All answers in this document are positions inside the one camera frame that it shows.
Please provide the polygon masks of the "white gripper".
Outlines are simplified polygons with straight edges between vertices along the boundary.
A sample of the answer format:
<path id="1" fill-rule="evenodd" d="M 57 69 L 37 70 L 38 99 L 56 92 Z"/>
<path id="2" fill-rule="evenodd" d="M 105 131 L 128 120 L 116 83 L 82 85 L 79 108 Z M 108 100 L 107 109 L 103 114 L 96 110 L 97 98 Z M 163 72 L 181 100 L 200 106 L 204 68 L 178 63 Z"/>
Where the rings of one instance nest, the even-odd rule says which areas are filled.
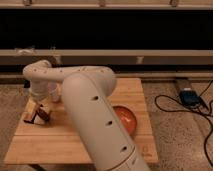
<path id="1" fill-rule="evenodd" d="M 42 101 L 48 96 L 48 83 L 45 81 L 31 81 L 30 82 L 30 94 L 35 101 Z M 27 103 L 27 113 L 30 116 L 35 114 L 38 104 L 32 99 Z M 43 100 L 40 104 L 40 108 L 47 114 L 50 113 L 50 107 L 47 101 Z"/>

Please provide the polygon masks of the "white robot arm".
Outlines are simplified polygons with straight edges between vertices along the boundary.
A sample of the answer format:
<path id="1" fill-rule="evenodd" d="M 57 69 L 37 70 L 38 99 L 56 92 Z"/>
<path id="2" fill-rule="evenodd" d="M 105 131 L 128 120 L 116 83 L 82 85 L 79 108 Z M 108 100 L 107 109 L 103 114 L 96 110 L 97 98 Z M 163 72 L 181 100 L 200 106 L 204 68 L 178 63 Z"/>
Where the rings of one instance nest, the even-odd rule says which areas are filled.
<path id="1" fill-rule="evenodd" d="M 150 171 L 108 101 L 116 87 L 116 76 L 110 68 L 54 68 L 49 61 L 40 60 L 25 66 L 23 75 L 37 99 L 45 98 L 48 83 L 61 85 L 65 111 L 98 171 Z"/>

